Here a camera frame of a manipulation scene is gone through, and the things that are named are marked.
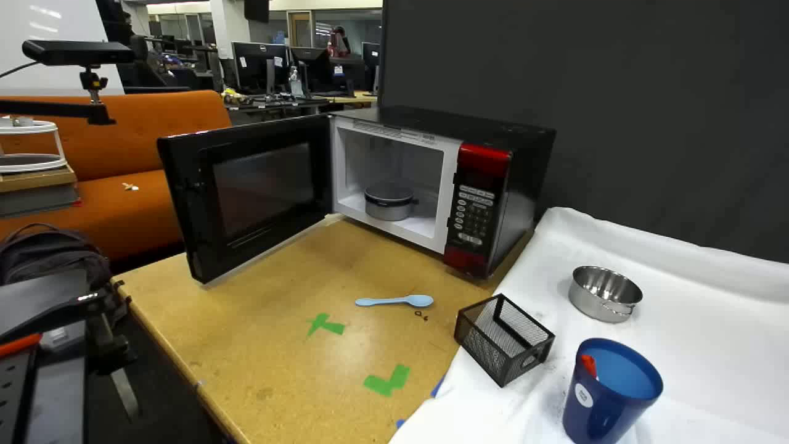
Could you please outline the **small steel bowl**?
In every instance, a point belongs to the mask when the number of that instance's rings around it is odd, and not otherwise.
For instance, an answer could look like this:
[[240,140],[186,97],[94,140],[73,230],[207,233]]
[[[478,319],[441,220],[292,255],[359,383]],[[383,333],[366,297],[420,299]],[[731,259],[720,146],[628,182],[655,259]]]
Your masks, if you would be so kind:
[[570,283],[570,303],[600,324],[624,324],[644,300],[644,291],[611,270],[576,267]]

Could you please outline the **blue plastic cup bowl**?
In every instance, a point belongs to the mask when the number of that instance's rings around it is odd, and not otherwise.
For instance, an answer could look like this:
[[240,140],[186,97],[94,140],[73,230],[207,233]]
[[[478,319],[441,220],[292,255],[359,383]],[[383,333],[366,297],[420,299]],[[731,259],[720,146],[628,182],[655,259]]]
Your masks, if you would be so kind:
[[[578,355],[594,355],[597,377],[578,365]],[[563,435],[575,444],[615,444],[660,392],[662,377],[640,353],[608,339],[587,339],[575,355]]]

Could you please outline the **metal pot inside microwave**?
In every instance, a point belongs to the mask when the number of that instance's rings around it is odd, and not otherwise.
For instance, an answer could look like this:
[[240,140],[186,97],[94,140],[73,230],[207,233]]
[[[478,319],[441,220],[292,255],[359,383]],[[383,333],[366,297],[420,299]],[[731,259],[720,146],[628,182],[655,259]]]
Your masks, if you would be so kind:
[[417,201],[411,196],[365,196],[365,212],[380,223],[398,223],[411,215]]

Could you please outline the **black red microwave oven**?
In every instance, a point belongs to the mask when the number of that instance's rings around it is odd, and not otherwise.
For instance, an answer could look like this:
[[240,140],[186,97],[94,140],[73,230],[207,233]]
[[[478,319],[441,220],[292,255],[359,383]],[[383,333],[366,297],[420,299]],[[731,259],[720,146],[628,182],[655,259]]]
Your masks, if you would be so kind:
[[[555,134],[423,108],[330,115],[332,210],[487,277],[533,230]],[[365,212],[365,196],[411,196],[398,223]]]

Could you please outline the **light blue plastic spoon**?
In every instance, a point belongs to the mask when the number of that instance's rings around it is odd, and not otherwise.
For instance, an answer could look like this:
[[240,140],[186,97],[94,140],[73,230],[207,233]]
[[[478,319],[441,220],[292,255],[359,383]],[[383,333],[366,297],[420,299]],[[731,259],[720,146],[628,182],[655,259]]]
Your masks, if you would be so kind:
[[429,309],[429,305],[434,305],[434,299],[427,294],[386,297],[386,299],[354,299],[354,305],[359,305],[359,309],[374,309],[374,305]]

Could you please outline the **microwave door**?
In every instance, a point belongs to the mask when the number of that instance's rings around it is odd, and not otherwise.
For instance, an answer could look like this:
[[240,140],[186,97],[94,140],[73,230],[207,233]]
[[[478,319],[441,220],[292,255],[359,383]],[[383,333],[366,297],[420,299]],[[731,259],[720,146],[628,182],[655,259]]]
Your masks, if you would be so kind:
[[330,212],[330,120],[298,115],[157,140],[195,281],[208,283]]

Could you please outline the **orange couch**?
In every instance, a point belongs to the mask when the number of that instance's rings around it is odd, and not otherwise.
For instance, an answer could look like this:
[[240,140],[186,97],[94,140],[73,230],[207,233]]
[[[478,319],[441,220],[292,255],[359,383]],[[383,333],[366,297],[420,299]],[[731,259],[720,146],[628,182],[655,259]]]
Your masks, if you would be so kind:
[[75,173],[78,201],[69,207],[0,217],[6,236],[28,223],[86,236],[110,262],[176,251],[180,225],[157,155],[164,135],[228,128],[223,102],[211,90],[164,93],[105,93],[110,125],[58,119],[63,155]]

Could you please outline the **black clamp tripod rig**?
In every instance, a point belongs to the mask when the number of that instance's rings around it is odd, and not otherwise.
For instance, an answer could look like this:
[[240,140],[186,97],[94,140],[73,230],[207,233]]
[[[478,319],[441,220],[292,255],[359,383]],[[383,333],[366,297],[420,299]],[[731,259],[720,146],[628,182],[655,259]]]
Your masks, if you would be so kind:
[[84,444],[90,372],[110,381],[127,420],[141,415],[110,303],[109,288],[57,277],[0,288],[0,444]]

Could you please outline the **white table cloth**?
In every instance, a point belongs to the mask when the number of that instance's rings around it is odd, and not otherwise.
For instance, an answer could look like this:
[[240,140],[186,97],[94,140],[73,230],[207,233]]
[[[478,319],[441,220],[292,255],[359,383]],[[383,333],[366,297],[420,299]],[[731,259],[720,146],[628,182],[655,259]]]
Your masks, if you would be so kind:
[[[615,326],[581,315],[570,303],[578,267],[640,287],[632,315]],[[552,207],[498,291],[555,333],[546,361],[499,388],[459,353],[391,444],[572,444],[561,409],[587,339],[639,351],[662,377],[620,444],[789,444],[787,265]]]

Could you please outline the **black backpack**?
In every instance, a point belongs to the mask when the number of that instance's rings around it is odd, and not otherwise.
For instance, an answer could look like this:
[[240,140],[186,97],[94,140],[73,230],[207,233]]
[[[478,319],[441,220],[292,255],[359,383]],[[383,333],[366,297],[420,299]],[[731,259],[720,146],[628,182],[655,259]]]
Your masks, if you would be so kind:
[[75,233],[31,223],[0,242],[2,283],[69,270],[81,270],[90,287],[110,281],[110,262]]

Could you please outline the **stack of books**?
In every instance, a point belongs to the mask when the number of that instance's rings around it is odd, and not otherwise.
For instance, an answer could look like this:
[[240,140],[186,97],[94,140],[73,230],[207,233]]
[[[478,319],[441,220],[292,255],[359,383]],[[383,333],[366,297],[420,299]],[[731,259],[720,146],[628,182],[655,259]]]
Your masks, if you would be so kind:
[[17,148],[0,151],[0,217],[69,207],[78,201],[58,125],[53,120],[4,115],[0,139]]

